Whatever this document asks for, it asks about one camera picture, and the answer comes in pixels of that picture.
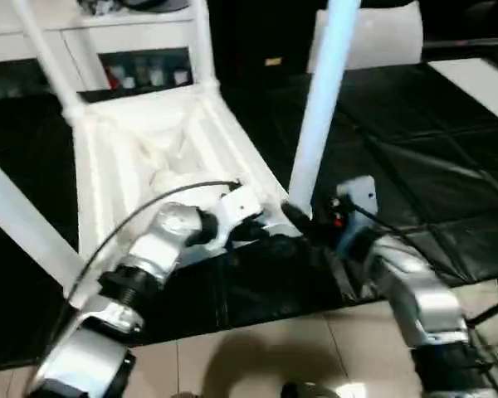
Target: robotic arm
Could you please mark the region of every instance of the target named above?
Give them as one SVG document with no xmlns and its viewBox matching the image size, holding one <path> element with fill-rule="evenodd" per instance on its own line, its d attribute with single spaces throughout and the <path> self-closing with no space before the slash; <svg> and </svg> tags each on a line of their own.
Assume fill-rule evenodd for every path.
<svg viewBox="0 0 498 398">
<path fill-rule="evenodd" d="M 338 186 L 334 203 L 341 227 L 330 244 L 337 255 L 359 263 L 365 283 L 388 299 L 423 396 L 496 397 L 481 374 L 455 295 L 414 247 L 376 231 L 366 213 L 357 210 L 378 210 L 374 180 L 361 177 Z M 318 234 L 318 226 L 295 208 L 285 205 L 283 210 L 301 232 L 329 243 L 323 236 L 328 235 L 327 227 Z M 261 213 L 248 187 L 228 193 L 210 212 L 174 202 L 162 205 L 115 269 L 101 275 L 101 291 L 88 300 L 39 366 L 28 396 L 121 397 L 135 361 L 129 343 L 141 333 L 146 308 L 182 251 L 192 245 L 221 248 L 237 226 Z"/>
<path fill-rule="evenodd" d="M 411 245 L 372 228 L 378 208 L 371 177 L 337 187 L 343 231 L 336 253 L 359 264 L 361 278 L 391 305 L 427 398 L 492 398 L 455 294 Z"/>
<path fill-rule="evenodd" d="M 223 196 L 212 211 L 170 202 L 115 270 L 100 277 L 100 292 L 72 319 L 36 370 L 29 397 L 121 397 L 135 358 L 129 343 L 144 327 L 144 313 L 192 245 L 223 247 L 242 222 L 263 209 L 249 187 Z"/>
</svg>

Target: black floor mat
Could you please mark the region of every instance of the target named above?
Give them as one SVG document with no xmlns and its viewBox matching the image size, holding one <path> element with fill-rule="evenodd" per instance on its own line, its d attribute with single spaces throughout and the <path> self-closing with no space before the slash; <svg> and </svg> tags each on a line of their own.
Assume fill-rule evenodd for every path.
<svg viewBox="0 0 498 398">
<path fill-rule="evenodd" d="M 223 87 L 232 111 L 287 187 L 309 79 Z M 89 93 L 105 100 L 133 92 Z M 0 101 L 0 166 L 74 246 L 71 131 L 50 96 Z M 380 216 L 409 234 L 451 285 L 498 277 L 498 119 L 427 66 L 344 79 L 315 205 L 371 174 Z M 302 239 L 273 237 L 176 272 L 142 343 L 361 303 L 354 270 Z M 32 363 L 62 303 L 59 286 L 0 230 L 0 368 Z"/>
</svg>

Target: tiled floor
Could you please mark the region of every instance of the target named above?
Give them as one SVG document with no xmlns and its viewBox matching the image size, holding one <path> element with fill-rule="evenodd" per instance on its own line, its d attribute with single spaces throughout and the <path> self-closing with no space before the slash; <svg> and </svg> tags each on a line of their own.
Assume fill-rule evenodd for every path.
<svg viewBox="0 0 498 398">
<path fill-rule="evenodd" d="M 456 289 L 469 314 L 498 301 L 494 282 Z M 498 351 L 498 317 L 480 326 Z M 126 398 L 280 396 L 287 381 L 344 398 L 420 396 L 413 364 L 386 303 L 288 319 L 134 349 Z M 20 398 L 29 369 L 0 372 L 0 398 Z"/>
</svg>

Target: white pole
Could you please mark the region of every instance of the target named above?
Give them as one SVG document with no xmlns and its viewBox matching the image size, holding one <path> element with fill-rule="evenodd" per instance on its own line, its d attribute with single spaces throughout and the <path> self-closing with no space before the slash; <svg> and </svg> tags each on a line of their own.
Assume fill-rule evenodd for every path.
<svg viewBox="0 0 498 398">
<path fill-rule="evenodd" d="M 217 88 L 208 6 L 206 0 L 193 0 L 193 37 L 190 46 L 192 67 L 197 72 L 194 79 L 205 87 Z"/>
<path fill-rule="evenodd" d="M 57 97 L 64 109 L 64 115 L 68 118 L 71 112 L 76 111 L 77 107 L 82 105 L 82 102 L 77 93 L 72 89 L 70 82 L 66 79 L 65 74 L 59 66 L 59 62 L 52 54 L 44 33 L 37 25 L 37 20 L 27 1 L 12 0 L 12 5 L 15 7 L 15 11 L 22 21 L 24 32 L 29 36 L 35 46 L 37 58 L 41 62 L 46 76 L 50 79 L 51 86 L 56 91 Z"/>
<path fill-rule="evenodd" d="M 295 163 L 290 202 L 311 215 L 311 198 L 334 115 L 360 0 L 330 0 L 329 20 L 308 94 Z"/>
<path fill-rule="evenodd" d="M 0 228 L 67 292 L 84 261 L 0 168 Z"/>
</svg>

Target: black cloth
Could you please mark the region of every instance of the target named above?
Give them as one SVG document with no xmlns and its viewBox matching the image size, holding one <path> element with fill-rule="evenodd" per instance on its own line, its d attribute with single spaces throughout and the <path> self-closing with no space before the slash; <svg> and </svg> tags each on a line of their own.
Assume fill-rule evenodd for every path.
<svg viewBox="0 0 498 398">
<path fill-rule="evenodd" d="M 222 93 L 287 187 L 309 78 Z M 136 92 L 89 93 L 90 101 Z M 0 167 L 77 247 L 71 130 L 51 96 L 0 101 Z M 405 231 L 450 285 L 498 278 L 498 119 L 427 66 L 346 74 L 314 195 L 363 174 L 379 215 Z M 372 300 L 357 268 L 280 236 L 175 272 L 141 343 Z M 60 287 L 0 230 L 0 368 L 33 363 L 62 304 Z"/>
</svg>

